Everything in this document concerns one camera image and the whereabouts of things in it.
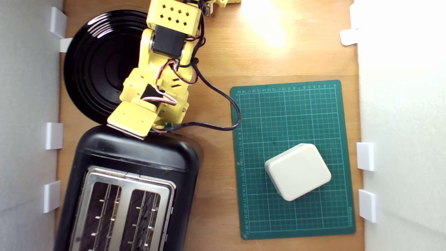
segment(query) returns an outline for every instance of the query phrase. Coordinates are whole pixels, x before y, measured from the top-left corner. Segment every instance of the white wall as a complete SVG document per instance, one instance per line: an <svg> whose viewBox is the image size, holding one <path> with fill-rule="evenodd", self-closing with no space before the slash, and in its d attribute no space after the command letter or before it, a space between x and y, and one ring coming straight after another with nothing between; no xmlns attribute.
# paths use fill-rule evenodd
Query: white wall
<svg viewBox="0 0 446 251"><path fill-rule="evenodd" d="M446 250L446 3L356 3L361 136L376 144L366 251Z"/></svg>
<svg viewBox="0 0 446 251"><path fill-rule="evenodd" d="M54 241L54 212L43 214L57 160L45 128L59 116L51 6L62 0L0 0L0 251L49 251Z"/></svg>

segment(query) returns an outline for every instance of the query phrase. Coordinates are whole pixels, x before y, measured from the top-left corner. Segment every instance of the wooden surface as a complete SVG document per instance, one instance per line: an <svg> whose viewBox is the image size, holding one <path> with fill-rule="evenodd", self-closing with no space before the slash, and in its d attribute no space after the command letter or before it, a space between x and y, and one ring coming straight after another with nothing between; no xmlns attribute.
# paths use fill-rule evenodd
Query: wooden surface
<svg viewBox="0 0 446 251"><path fill-rule="evenodd" d="M356 168L360 141L356 46L343 47L339 31L350 28L353 0L243 0L216 8L206 19L207 44L198 53L208 80L226 93L232 86L339 79L350 152L356 233L351 235L244 241L240 238L234 154L231 132L202 128L182 131L205 149L198 176L185 251L299 250L360 251L363 220L358 215L362 172ZM66 0L67 36L91 18L115 9L147 11L147 0ZM59 152L58 180L65 193L74 150L80 136L95 123L82 115L67 95L61 79L60 121L65 124ZM185 121L230 124L229 103L203 83L190 88Z"/></svg>

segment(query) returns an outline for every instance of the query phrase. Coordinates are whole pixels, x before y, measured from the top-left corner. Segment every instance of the robot wire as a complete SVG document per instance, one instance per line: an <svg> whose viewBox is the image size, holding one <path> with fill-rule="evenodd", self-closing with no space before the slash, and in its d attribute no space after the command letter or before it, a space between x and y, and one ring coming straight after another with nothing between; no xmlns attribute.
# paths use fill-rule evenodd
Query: robot wire
<svg viewBox="0 0 446 251"><path fill-rule="evenodd" d="M235 111L237 112L237 121L235 122L235 124L233 124L232 126L229 127L224 127L224 126L218 126L218 125L211 125L208 123L204 123L204 122L186 122L186 123L182 123L179 125L175 125L173 127L169 127L169 128L165 128L163 130L158 130L156 129L156 132L159 133L165 133L165 132L173 132L176 130L179 130L181 128L185 128L185 127L189 127L189 126L201 126L201 127L205 127L205 128L210 128L210 129L214 129L214 130L219 130L219 131L232 131L235 128L237 128L240 125L242 116L241 116L241 111L240 111L240 107L237 105L237 103L226 93L224 93L223 91L221 91L220 89L216 88L215 86L213 86L209 81L207 81L207 79L203 76L203 74L200 72L200 70L198 69L198 58L196 58L196 54L198 52L198 49L203 46L205 38L204 38L204 17L203 15L200 18L200 38L198 39L198 43L195 45L194 50L192 52L192 59L191 59L191 63L189 65L176 65L176 67L188 67L188 66L192 66L193 69L195 70L196 75L204 82L205 85L207 85L209 88L211 88L212 90L214 90L215 92L217 92L218 94L222 95L224 98L226 98L231 105L235 108Z"/></svg>

